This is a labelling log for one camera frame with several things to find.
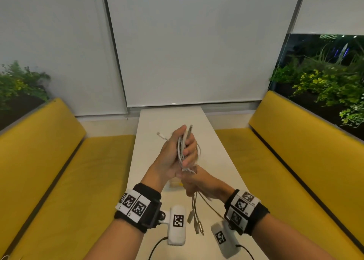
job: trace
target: white roller blind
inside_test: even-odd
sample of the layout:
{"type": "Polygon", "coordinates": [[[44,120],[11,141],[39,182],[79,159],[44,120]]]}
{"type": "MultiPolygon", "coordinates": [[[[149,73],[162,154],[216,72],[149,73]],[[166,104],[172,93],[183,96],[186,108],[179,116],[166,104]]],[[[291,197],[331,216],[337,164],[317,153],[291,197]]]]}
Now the white roller blind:
{"type": "Polygon", "coordinates": [[[0,0],[0,63],[45,71],[75,115],[126,113],[102,0],[0,0]]]}
{"type": "Polygon", "coordinates": [[[262,99],[297,0],[108,0],[129,107],[262,99]]]}
{"type": "Polygon", "coordinates": [[[364,0],[303,0],[293,33],[364,35],[364,0]]]}

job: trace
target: hand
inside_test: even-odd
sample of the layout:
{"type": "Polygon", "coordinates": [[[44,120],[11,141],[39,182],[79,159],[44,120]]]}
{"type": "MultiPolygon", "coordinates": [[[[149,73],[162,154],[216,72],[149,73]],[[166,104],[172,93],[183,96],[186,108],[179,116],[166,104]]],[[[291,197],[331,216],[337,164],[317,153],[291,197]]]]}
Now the hand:
{"type": "Polygon", "coordinates": [[[192,170],[196,174],[188,171],[179,171],[176,174],[182,180],[187,196],[192,197],[195,192],[201,192],[209,198],[216,198],[225,203],[234,193],[232,187],[210,175],[202,167],[196,165],[192,170]]]}
{"type": "MultiPolygon", "coordinates": [[[[183,125],[172,133],[171,138],[164,143],[161,152],[149,167],[141,183],[161,192],[167,181],[174,178],[176,173],[182,170],[177,157],[177,142],[178,138],[184,134],[186,129],[186,125],[183,125]]],[[[193,133],[186,140],[186,145],[187,147],[183,151],[186,158],[182,162],[182,167],[190,168],[198,158],[197,141],[193,133]]]]}

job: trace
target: left hand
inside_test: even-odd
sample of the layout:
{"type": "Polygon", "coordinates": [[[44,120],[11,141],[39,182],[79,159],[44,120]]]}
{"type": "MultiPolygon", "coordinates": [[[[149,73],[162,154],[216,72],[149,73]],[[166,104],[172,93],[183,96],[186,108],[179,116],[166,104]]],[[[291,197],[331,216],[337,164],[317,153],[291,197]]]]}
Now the left hand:
{"type": "MultiPolygon", "coordinates": [[[[177,157],[177,142],[186,129],[186,125],[183,125],[175,130],[171,138],[164,143],[161,152],[143,177],[141,181],[143,184],[161,192],[167,181],[174,178],[176,173],[182,170],[177,157]]],[[[186,145],[187,147],[183,151],[183,154],[186,156],[186,159],[182,162],[183,168],[194,166],[198,158],[197,141],[193,133],[186,140],[186,145]]]]}

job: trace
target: mounting screw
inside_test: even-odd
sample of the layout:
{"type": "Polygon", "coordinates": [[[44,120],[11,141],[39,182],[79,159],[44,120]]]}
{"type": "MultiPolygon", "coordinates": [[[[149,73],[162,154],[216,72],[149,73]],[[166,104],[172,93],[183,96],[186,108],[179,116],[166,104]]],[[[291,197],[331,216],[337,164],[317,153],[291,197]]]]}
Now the mounting screw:
{"type": "Polygon", "coordinates": [[[164,213],[163,211],[159,211],[159,221],[164,221],[164,219],[166,218],[166,213],[164,213]]]}

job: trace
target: yellow seat back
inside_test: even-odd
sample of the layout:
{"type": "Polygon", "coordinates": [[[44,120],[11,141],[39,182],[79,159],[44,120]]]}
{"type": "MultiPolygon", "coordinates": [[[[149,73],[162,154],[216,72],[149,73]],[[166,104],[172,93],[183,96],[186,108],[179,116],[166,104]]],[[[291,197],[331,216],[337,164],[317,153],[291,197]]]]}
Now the yellow seat back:
{"type": "Polygon", "coordinates": [[[272,91],[249,124],[364,244],[364,143],[272,91]]]}
{"type": "Polygon", "coordinates": [[[0,135],[0,255],[84,135],[84,128],[61,99],[0,135]]]}

